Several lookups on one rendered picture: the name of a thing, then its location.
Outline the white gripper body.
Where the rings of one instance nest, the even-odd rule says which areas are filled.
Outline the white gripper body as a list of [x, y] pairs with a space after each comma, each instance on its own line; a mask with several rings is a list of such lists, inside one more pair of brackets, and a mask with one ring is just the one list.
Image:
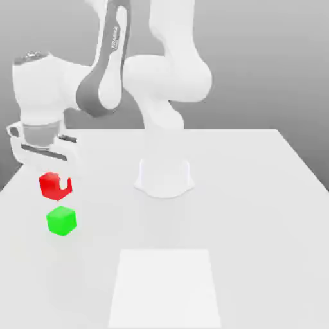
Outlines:
[[67, 177], [80, 174], [78, 143], [55, 138], [46, 148], [27, 144], [23, 138], [10, 138], [16, 160], [41, 172], [53, 172]]

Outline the small red cube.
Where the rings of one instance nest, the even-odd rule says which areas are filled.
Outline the small red cube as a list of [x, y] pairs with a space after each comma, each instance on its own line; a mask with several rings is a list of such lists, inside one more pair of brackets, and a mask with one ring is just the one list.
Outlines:
[[39, 184], [42, 195], [55, 201], [60, 201], [73, 191], [70, 178], [67, 179], [67, 187], [62, 189], [59, 175], [53, 172], [47, 172], [40, 176]]

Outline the small green cube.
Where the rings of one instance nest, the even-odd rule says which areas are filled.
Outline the small green cube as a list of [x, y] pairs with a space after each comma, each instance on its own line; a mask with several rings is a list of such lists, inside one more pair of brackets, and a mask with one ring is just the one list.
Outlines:
[[73, 209], [59, 206], [46, 215], [50, 232], [66, 236], [77, 227], [76, 213]]

